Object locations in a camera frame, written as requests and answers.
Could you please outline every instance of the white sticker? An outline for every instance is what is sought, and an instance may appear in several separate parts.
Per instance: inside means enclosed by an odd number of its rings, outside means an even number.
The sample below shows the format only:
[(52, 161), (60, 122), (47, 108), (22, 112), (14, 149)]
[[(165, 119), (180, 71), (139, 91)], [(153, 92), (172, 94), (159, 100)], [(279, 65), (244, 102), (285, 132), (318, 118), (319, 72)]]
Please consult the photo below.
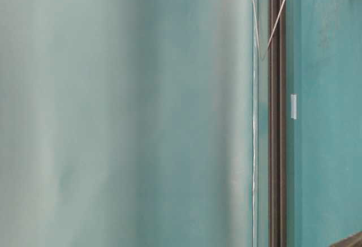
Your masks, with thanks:
[(291, 105), (291, 108), (290, 108), (290, 116), (292, 119), (296, 120), (296, 94), (291, 94), (290, 95), (290, 105)]

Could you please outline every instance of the cable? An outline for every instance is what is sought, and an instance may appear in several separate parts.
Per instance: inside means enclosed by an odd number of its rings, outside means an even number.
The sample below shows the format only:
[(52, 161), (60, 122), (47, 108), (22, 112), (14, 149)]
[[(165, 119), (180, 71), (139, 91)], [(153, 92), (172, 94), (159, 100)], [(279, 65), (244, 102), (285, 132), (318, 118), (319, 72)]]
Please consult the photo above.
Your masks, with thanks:
[[(266, 47), (264, 55), (261, 57), (261, 60), (265, 59), (266, 53), (268, 52), (270, 44), (272, 43), (272, 40), (273, 40), (273, 37), (274, 37), (274, 34), (275, 34), (275, 30), (277, 28), (277, 25), (279, 23), (279, 20), (281, 18), (281, 14), (282, 14), (284, 6), (285, 6), (285, 1), (286, 0), (282, 1), (281, 8), (279, 9), (277, 19), (276, 19), (276, 21), (274, 23), (273, 29), (271, 31), (271, 34), (270, 34), (270, 37), (269, 37), (269, 40), (268, 40), (268, 45)], [(255, 29), (255, 31), (256, 31), (256, 42), (257, 42), (257, 47), (258, 47), (258, 54), (260, 56), (260, 39), (259, 39), (258, 21), (257, 21), (257, 16), (256, 16), (257, 14), (256, 14), (255, 0), (252, 0), (252, 2), (253, 2), (253, 14), (254, 14), (254, 20), (255, 20), (255, 28), (256, 28)]]

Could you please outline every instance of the metal frame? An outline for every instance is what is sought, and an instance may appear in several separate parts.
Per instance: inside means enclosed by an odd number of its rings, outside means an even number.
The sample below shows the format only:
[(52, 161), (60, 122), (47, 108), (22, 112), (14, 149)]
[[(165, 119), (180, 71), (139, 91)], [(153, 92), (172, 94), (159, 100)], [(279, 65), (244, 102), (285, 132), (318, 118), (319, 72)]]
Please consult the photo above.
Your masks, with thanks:
[[(269, 30), (282, 0), (269, 0)], [(286, 29), (285, 9), (269, 50), (269, 246), (285, 247), (286, 226)]]

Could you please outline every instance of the teal wall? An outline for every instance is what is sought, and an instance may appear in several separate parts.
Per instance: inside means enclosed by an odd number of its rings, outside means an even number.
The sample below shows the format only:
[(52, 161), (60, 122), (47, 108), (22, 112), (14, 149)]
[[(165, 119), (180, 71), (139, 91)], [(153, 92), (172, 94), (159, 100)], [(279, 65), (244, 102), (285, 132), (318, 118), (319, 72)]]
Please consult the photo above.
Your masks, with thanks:
[(0, 246), (251, 246), (250, 0), (0, 0)]
[(289, 0), (289, 246), (328, 246), (362, 230), (362, 0)]

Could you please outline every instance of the wire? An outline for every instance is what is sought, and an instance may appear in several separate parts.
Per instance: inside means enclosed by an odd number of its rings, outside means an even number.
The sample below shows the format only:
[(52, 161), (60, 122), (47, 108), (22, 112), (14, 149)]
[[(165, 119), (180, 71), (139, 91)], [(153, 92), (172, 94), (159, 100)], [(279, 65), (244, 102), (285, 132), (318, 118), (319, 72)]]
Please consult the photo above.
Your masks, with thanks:
[[(272, 40), (273, 40), (273, 37), (274, 37), (274, 34), (275, 34), (275, 30), (277, 29), (277, 25), (279, 23), (279, 20), (281, 18), (281, 14), (282, 14), (284, 6), (285, 6), (285, 1), (286, 0), (282, 1), (281, 8), (279, 9), (277, 19), (275, 20), (273, 29), (271, 30), (271, 34), (270, 34), (270, 37), (269, 37), (269, 40), (268, 40), (268, 45), (266, 47), (264, 55), (261, 57), (261, 60), (265, 59), (266, 53), (268, 52), (270, 44), (272, 43)], [(256, 31), (256, 42), (257, 42), (257, 47), (258, 47), (258, 54), (260, 56), (260, 39), (259, 39), (259, 29), (258, 29), (258, 21), (257, 21), (255, 0), (252, 0), (252, 2), (253, 2), (253, 14), (254, 14), (254, 20), (255, 20), (255, 28), (256, 28), (255, 29), (255, 31)]]

